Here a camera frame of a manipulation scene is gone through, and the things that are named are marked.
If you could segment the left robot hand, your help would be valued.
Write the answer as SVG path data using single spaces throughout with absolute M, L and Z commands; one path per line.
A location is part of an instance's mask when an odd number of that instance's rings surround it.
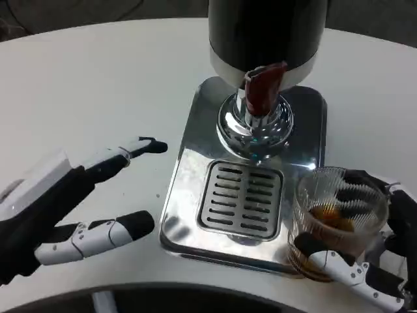
M 1 192 L 1 284 L 30 276 L 41 265 L 80 261 L 150 234 L 154 219 L 148 211 L 63 226 L 59 222 L 133 159 L 167 150 L 167 143 L 139 136 L 76 167 L 58 152 L 9 184 Z

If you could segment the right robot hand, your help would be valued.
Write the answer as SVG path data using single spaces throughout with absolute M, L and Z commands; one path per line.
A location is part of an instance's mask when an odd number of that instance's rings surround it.
M 296 184 L 288 259 L 383 312 L 416 311 L 416 201 L 364 170 L 317 168 Z

